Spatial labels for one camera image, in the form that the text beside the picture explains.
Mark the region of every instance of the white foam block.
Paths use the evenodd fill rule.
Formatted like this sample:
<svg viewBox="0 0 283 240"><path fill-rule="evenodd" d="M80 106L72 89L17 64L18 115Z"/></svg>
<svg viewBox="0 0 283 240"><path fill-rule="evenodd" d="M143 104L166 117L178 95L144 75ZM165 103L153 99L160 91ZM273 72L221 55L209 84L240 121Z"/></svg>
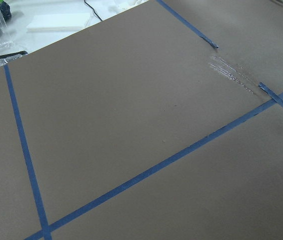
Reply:
<svg viewBox="0 0 283 240"><path fill-rule="evenodd" d="M35 15L27 30L29 32L80 31L88 25L90 19L90 13Z"/></svg>

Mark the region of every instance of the blue painter's tape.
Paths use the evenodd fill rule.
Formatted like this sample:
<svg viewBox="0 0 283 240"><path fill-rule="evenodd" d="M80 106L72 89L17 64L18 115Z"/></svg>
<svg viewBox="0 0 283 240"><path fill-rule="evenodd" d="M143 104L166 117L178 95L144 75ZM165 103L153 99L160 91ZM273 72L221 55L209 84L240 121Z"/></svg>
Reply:
<svg viewBox="0 0 283 240"><path fill-rule="evenodd" d="M219 46L210 40L205 34L199 31L194 25L192 25L189 21L183 18L179 13L177 13L174 9L167 5L163 0L156 0L160 5L162 5L168 12L174 15L179 21L181 21L186 27L190 28L194 33L196 33L199 37L204 39L207 43L209 43L214 49L218 49Z"/></svg>
<svg viewBox="0 0 283 240"><path fill-rule="evenodd" d="M269 89L265 84L262 82L258 85L261 89L263 89L272 99L276 101L280 106L283 107L283 99L280 98L276 93L274 93L271 89Z"/></svg>
<svg viewBox="0 0 283 240"><path fill-rule="evenodd" d="M8 90L10 94L12 109L15 115L21 148L22 148L23 156L24 156L27 171L28 171L28 176L30 180L33 197L35 199L35 204L36 204L36 208L37 208L37 212L39 216L40 225L42 228L41 237L44 237L45 240L52 240L52 235L49 230L49 225L48 225L48 221L47 221L47 217L46 217L46 213L44 209L44 204L43 204L43 200L41 197L40 188L37 183L35 170L34 170L32 158L31 158L31 154L28 148L26 135L25 135L25 131L24 131L23 123L22 123L22 118L21 118L20 111L18 108L18 103L17 103L15 91L14 91L14 86L13 86L13 81L12 81L12 77L11 77L11 73L8 68L8 65L4 66L4 71L6 75L7 86L8 86Z"/></svg>
<svg viewBox="0 0 283 240"><path fill-rule="evenodd" d="M141 182L142 180L148 178L149 176L153 175L154 173L158 172L159 170L167 167L168 165L176 162L177 160L181 159L182 157L188 155L189 153L194 152L195 150L199 149L200 147L204 146L205 144L211 142L212 140L220 137L221 135L227 133L228 131L232 130L233 128L241 125L242 123L246 122L247 120L251 119L252 117L260 114L261 112L269 109L273 105L276 104L276 101L271 99L264 104L258 106L257 108L253 109L252 111L246 113L245 115L239 117L238 119L232 121L231 123L227 124L226 126L218 129L217 131L213 132L212 134L202 138L201 140L195 142L194 144L190 145L189 147L179 151L178 153L174 154L173 156L167 158L166 160L158 163L157 165L149 168L148 170L142 172L141 174L133 177L132 179L126 181L125 183L119 185L118 187L110 190L109 192L105 193L104 195L96 198L95 200L89 202L88 204L82 206L81 208L73 211L72 213L64 216L63 218L57 220L56 222L52 223L49 226L50 231L55 231L60 227L68 224L72 220L78 218L79 216L87 213L88 211L96 208L98 205L108 201L109 199L115 197L116 195L120 194L121 192L125 191L126 189L132 187L133 185ZM25 240L39 240L42 237L41 231L36 232L35 234L31 235L30 237L26 238Z"/></svg>

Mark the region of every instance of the black object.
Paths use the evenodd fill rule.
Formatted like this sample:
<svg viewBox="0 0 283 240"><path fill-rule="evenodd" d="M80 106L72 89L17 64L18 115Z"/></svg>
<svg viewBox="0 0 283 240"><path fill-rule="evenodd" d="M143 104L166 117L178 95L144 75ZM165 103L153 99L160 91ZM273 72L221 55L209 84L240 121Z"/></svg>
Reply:
<svg viewBox="0 0 283 240"><path fill-rule="evenodd" d="M86 2L86 0L83 0L83 2L84 2L88 7L90 7L90 8L92 9L92 11L93 11L93 13L96 15L96 17L102 22L103 20L102 20L101 17L97 14L97 12L95 11L95 9L94 9L91 5L89 5L89 4Z"/></svg>
<svg viewBox="0 0 283 240"><path fill-rule="evenodd" d="M28 52L26 51L19 51L19 52L14 52L14 53L9 53L9 54L5 54L5 55L0 55L0 59L6 59L8 57L13 57L15 55L27 55Z"/></svg>
<svg viewBox="0 0 283 240"><path fill-rule="evenodd" d="M5 22L9 21L12 18L11 7L4 1L0 3L0 11L5 19Z"/></svg>

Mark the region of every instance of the black cable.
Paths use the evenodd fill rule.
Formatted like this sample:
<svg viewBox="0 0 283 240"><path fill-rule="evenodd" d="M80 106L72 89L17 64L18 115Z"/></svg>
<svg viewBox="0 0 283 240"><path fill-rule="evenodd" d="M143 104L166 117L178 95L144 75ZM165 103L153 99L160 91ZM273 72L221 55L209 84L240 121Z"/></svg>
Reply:
<svg viewBox="0 0 283 240"><path fill-rule="evenodd" d="M88 7L91 8L91 10L92 10L93 13L96 15L96 17L102 22L103 20L101 19L100 16L98 16L98 14L97 14L97 12L95 11L95 9L94 9L91 5L89 5L89 4L86 2L86 0L83 0L83 2L84 2Z"/></svg>

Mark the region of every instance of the clear tape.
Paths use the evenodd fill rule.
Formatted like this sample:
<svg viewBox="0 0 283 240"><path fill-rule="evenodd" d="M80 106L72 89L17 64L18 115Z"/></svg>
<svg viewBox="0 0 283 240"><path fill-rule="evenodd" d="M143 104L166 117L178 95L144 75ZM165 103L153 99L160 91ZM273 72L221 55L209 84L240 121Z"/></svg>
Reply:
<svg viewBox="0 0 283 240"><path fill-rule="evenodd" d="M209 63L209 66L212 69L224 75L228 79L238 83L248 92L254 94L253 90L249 87L249 85L254 86L255 84L251 80L249 80L245 75L233 68L221 57L211 56L210 58L212 62Z"/></svg>

